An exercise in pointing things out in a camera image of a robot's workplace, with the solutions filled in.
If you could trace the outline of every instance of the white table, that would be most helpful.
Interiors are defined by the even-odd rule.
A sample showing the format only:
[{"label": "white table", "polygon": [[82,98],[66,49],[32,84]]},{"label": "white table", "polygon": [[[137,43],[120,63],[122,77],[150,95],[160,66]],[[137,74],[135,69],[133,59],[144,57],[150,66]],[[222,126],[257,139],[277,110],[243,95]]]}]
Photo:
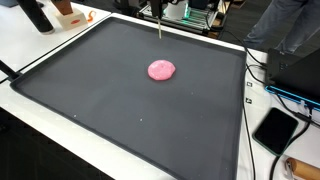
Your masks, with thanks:
[{"label": "white table", "polygon": [[[156,24],[125,17],[119,14],[112,14],[109,17],[117,17],[138,24],[143,24],[149,27],[157,28]],[[225,46],[232,49],[242,50],[240,46],[233,44],[209,39],[199,35],[183,32],[173,28],[163,27],[163,31],[170,31],[180,34],[182,36],[188,36],[195,39],[203,40],[206,42],[214,43],[217,45]],[[30,68],[36,66],[41,61],[52,55],[59,49],[54,50],[39,61],[32,64],[22,72],[26,72]],[[266,60],[266,54],[258,51],[253,51],[253,55],[259,61]],[[251,58],[247,59],[251,64],[253,61]],[[253,69],[254,73],[258,75],[258,78],[262,78],[263,74],[260,71]],[[252,133],[258,124],[262,121],[263,116],[272,107],[278,107],[283,110],[279,102],[269,93],[265,92],[262,85],[254,81],[250,74],[246,75],[246,81],[253,83],[252,88],[246,87],[245,97],[253,100],[253,104],[246,104],[247,117],[249,123],[249,130]],[[6,111],[12,113],[23,122],[29,124],[39,132],[48,136],[55,142],[64,146],[71,152],[80,156],[87,162],[91,163],[104,173],[115,179],[156,179],[156,180],[169,180],[174,179],[169,174],[154,167],[153,165],[145,162],[144,160],[132,155],[131,153],[120,149],[118,146],[110,143],[109,141],[95,135],[92,132],[76,125],[75,123],[67,120],[66,118],[42,107],[41,105],[34,103],[27,98],[15,93],[10,87],[10,82],[5,81],[0,84],[0,94],[4,94],[0,98],[0,106]],[[285,101],[288,106],[292,108],[295,104]],[[307,163],[320,167],[320,142],[315,141],[316,137],[320,137],[319,129],[310,127],[310,130],[300,139],[298,139],[287,151],[286,154],[293,156],[297,159],[303,160]],[[268,179],[269,170],[274,159],[268,151],[258,145],[252,140],[252,148],[256,163],[257,180]],[[251,158],[248,146],[248,139],[246,129],[244,126],[244,120],[241,127],[240,146],[239,146],[239,160],[238,160],[238,174],[239,180],[250,180],[252,178]],[[285,179],[285,173],[283,165],[277,166],[275,172],[275,180]]]},{"label": "white table", "polygon": [[[45,6],[42,8],[47,18],[55,28],[51,35],[42,35],[22,11],[20,6],[7,8],[0,6],[0,60],[18,71],[29,63],[43,56],[55,47],[74,37],[88,26],[110,15],[110,12],[72,3],[73,8],[82,11],[87,17],[91,10],[97,14],[88,26],[80,26],[64,31],[57,19],[53,16],[57,11],[48,0],[40,0]],[[7,76],[0,72],[0,81]]]}]

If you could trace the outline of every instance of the smartphone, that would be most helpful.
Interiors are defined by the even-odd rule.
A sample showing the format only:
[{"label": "smartphone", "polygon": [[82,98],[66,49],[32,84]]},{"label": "smartphone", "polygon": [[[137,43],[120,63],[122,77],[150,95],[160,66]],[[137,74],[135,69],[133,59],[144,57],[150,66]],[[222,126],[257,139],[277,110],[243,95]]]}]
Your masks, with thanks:
[{"label": "smartphone", "polygon": [[253,139],[276,156],[288,147],[298,121],[279,109],[272,108],[253,134]]}]

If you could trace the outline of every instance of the pink dough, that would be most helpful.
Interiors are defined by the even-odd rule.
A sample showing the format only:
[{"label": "pink dough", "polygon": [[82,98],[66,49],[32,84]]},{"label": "pink dough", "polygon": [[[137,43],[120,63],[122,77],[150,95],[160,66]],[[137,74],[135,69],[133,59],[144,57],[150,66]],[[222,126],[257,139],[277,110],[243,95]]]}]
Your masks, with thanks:
[{"label": "pink dough", "polygon": [[176,68],[167,60],[157,60],[148,68],[149,76],[157,81],[170,79]]}]

